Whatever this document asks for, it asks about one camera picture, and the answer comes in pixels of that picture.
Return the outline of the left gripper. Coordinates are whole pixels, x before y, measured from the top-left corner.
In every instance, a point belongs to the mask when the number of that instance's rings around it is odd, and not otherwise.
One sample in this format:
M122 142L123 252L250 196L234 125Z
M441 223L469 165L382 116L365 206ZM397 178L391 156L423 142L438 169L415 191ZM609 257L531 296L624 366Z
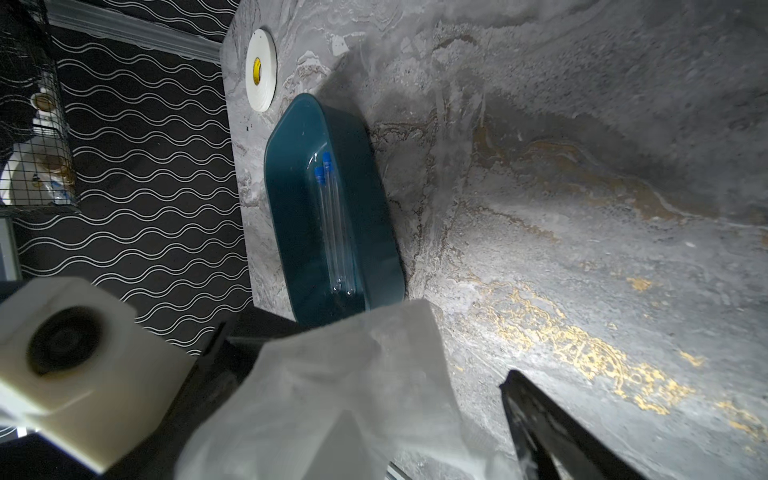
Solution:
M101 477L172 479L187 441L237 391L263 346L308 330L296 321L253 306L222 322L159 427Z

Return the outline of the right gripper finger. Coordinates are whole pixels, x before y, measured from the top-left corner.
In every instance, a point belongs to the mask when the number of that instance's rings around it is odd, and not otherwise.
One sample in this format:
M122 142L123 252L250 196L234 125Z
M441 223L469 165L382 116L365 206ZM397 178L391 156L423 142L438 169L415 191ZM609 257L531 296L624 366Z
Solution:
M556 462L573 479L644 478L521 371L511 370L500 390L525 479L559 479Z

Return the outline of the white wipe cloth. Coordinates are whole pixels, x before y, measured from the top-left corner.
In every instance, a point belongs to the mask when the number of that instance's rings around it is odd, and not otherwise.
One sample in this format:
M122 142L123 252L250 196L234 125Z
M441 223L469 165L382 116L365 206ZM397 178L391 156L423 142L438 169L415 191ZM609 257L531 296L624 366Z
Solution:
M178 479L381 479L399 453L476 479L517 463L457 403L431 304L409 300L267 343L186 443Z

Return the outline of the clear test tube blue cap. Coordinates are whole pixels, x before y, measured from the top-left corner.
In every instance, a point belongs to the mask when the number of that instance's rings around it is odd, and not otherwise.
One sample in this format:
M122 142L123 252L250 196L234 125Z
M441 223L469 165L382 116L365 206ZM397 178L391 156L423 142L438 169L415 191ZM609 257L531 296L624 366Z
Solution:
M336 241L336 232L333 223L332 204L330 198L329 184L326 179L325 170L322 165L314 167L314 175L317 182L319 207L322 223L323 242L325 247L325 257L329 275L331 290L339 293L342 290L343 280L339 267L339 252Z
M346 296L352 296L356 290L354 269L348 242L348 235L346 233L344 212L341 205L338 179L335 173L332 155L329 151L322 153L321 165L324 167L326 179L329 184L333 223L335 227L336 241L339 252L339 267L343 280L342 290L339 293Z

